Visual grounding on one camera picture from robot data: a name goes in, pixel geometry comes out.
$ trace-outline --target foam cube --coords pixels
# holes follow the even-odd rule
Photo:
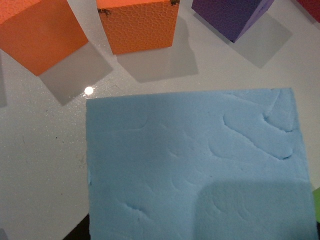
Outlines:
[[[193,0],[192,9],[234,43],[273,2],[274,0]]]
[[[67,0],[0,0],[0,49],[39,76],[88,42]]]
[[[320,223],[320,187],[313,191],[316,220]]]
[[[96,0],[113,54],[172,46],[179,0]]]
[[[320,0],[297,0],[320,23]]]
[[[318,240],[291,89],[86,103],[91,240]]]

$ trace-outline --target white table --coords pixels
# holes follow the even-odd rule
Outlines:
[[[291,87],[320,187],[320,24],[295,0],[276,0],[236,44],[183,0],[172,47],[119,56],[95,1],[68,1],[89,44],[40,77],[0,52],[0,230],[9,240],[62,240],[88,214],[86,98]]]

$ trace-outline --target blue foam sheet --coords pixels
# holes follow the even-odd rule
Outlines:
[[[317,240],[291,89],[90,99],[92,240]]]

